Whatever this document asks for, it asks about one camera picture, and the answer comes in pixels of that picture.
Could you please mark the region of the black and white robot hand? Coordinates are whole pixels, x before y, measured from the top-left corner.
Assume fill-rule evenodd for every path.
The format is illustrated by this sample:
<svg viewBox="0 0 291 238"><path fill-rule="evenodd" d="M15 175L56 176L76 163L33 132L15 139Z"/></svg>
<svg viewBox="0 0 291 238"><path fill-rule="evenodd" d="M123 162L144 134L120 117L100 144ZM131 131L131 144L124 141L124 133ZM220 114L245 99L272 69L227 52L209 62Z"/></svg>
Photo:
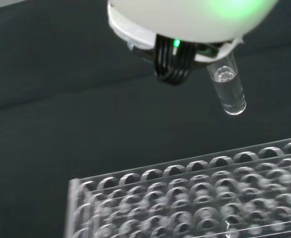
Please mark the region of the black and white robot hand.
<svg viewBox="0 0 291 238"><path fill-rule="evenodd" d="M109 26L153 63L158 81L180 85L197 67L228 56L275 0L110 0Z"/></svg>

